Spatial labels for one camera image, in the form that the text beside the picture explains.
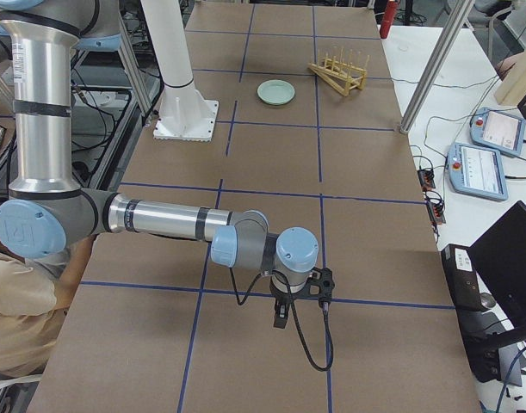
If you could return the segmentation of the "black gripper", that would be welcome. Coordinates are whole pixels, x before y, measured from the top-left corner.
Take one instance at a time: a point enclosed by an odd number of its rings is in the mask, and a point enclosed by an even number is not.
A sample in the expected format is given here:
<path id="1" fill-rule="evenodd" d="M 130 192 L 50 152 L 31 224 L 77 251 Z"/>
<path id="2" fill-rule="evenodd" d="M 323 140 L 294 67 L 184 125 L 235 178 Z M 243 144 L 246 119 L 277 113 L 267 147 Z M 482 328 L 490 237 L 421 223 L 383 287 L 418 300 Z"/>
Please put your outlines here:
<path id="1" fill-rule="evenodd" d="M 272 293 L 279 299 L 296 300 L 310 296 L 311 287 L 307 284 L 308 273 L 293 274 L 274 272 L 270 287 Z M 289 304 L 281 303 L 278 299 L 274 304 L 274 328 L 284 329 L 288 323 Z"/>

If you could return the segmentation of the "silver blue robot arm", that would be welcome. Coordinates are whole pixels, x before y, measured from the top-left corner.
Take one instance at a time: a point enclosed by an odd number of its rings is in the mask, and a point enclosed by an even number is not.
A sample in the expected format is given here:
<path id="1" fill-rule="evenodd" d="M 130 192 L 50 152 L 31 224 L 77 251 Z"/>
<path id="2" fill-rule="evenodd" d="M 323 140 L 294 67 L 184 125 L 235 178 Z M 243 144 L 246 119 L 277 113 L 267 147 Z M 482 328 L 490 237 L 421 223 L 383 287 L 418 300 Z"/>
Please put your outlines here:
<path id="1" fill-rule="evenodd" d="M 121 45 L 116 1 L 0 1 L 11 39 L 18 174 L 0 206 L 0 240 L 13 253 L 42 258 L 89 235 L 121 231 L 207 242 L 213 262 L 270 279 L 278 328 L 296 317 L 297 299 L 329 305 L 333 286 L 316 261 L 308 230 L 269 231 L 257 211 L 235 213 L 129 199 L 82 188 L 71 172 L 71 50 Z"/>

